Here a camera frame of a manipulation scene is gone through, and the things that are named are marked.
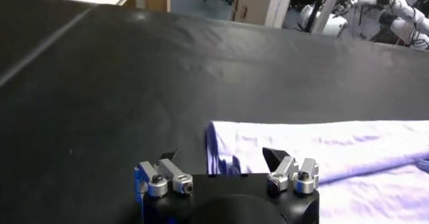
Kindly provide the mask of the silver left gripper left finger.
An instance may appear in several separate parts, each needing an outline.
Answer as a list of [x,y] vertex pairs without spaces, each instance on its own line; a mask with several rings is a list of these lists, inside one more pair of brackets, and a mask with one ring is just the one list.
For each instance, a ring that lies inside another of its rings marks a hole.
[[165,197],[170,191],[179,195],[190,195],[193,192],[193,176],[183,172],[174,163],[180,150],[163,153],[151,163],[139,162],[134,167],[135,197],[148,195],[153,198]]

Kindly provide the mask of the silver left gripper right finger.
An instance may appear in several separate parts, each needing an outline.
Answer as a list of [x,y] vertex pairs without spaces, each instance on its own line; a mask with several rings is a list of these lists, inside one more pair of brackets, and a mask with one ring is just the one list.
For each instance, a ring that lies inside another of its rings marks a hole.
[[271,194],[281,194],[292,186],[297,194],[312,194],[319,186],[319,166],[315,159],[305,158],[299,167],[297,160],[286,151],[262,149],[270,173],[267,189]]

